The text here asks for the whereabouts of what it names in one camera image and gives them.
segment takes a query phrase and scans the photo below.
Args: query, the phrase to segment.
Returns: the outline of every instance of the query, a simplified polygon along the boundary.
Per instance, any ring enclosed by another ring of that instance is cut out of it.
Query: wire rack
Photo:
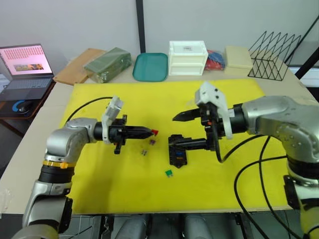
[[[288,35],[288,33],[281,32],[267,34],[265,31],[249,49],[253,68],[248,76],[282,81],[292,57],[287,65],[284,64],[284,61],[288,53],[292,52],[299,43],[300,38],[301,35]]]

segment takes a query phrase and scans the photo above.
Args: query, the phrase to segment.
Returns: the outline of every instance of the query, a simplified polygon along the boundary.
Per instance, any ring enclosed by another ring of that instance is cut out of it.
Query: desk
[[[110,81],[111,83],[136,83],[132,77],[133,66],[122,72]],[[229,76],[223,72],[204,71],[202,76],[168,76],[166,81],[190,81],[190,80],[222,80],[239,79],[240,76]],[[287,95],[296,99],[300,103],[317,104],[310,92],[294,76],[291,71],[283,81],[277,82],[265,79],[256,79],[266,95]],[[93,84],[92,80],[87,80],[87,84]],[[6,171],[0,180],[0,191],[10,189],[12,194],[11,202],[6,213],[23,214],[29,199],[34,181],[40,174],[42,166],[46,139],[49,134],[59,127],[66,105],[68,104],[73,87],[61,83],[56,83],[47,101],[35,117],[29,130],[25,134],[18,149],[12,157]],[[268,208],[258,208],[258,210],[268,210]]]
[[[18,114],[11,110],[12,103],[15,103],[16,101],[3,101],[0,102],[0,124],[2,124],[4,127],[12,131],[13,133],[17,134],[20,137],[24,136],[24,133],[20,132],[18,129],[13,127],[11,124],[7,123],[5,120],[28,120],[32,119],[36,116],[36,113],[40,110],[41,106],[45,102],[45,100],[48,98],[50,92],[52,91],[53,87],[55,85],[55,82],[52,81],[49,88],[43,95],[43,97],[40,100],[32,100],[33,106],[32,108],[25,114]]]

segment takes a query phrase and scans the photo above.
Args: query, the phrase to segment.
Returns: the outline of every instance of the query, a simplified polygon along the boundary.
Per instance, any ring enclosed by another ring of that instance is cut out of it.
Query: blue object
[[[24,100],[15,102],[14,105],[12,106],[12,111],[18,112],[19,109],[17,108],[17,106],[18,106],[18,104],[20,104],[22,102],[24,102]]]
[[[212,61],[215,61],[215,62],[218,62],[219,64],[221,64],[223,69],[225,68],[224,58],[221,54],[219,54],[217,52],[209,53],[208,58]]]
[[[137,81],[159,82],[167,77],[167,55],[164,53],[142,53],[138,55],[133,77]]]

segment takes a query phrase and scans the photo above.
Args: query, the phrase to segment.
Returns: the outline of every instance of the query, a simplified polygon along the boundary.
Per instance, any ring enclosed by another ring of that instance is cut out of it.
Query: black pole
[[[141,53],[146,52],[143,0],[136,0],[136,13],[138,17],[139,39]]]
[[[317,61],[319,61],[319,47],[295,73],[295,76],[297,76],[297,78],[300,80],[305,75],[305,73],[307,73],[307,71],[310,70],[312,66],[314,66]]]
[[[305,37],[308,35],[308,33],[311,31],[311,29],[314,27],[315,23],[318,21],[319,19],[319,15],[317,16],[317,18],[314,20],[314,22],[311,24],[311,26],[309,27],[308,31],[304,34],[304,36],[301,38],[301,40],[297,43],[296,47],[293,49],[293,51],[290,53],[290,55],[287,57],[287,59],[285,60],[285,64],[287,64],[289,58],[292,57],[292,55],[294,54],[294,52],[297,50],[297,48],[300,46],[300,44],[302,43],[302,41],[305,39]]]

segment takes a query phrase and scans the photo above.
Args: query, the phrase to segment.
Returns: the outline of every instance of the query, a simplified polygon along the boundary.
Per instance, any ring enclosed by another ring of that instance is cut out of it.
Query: beige box
[[[246,47],[226,46],[225,57],[225,74],[248,76],[249,72],[253,68],[253,63]]]

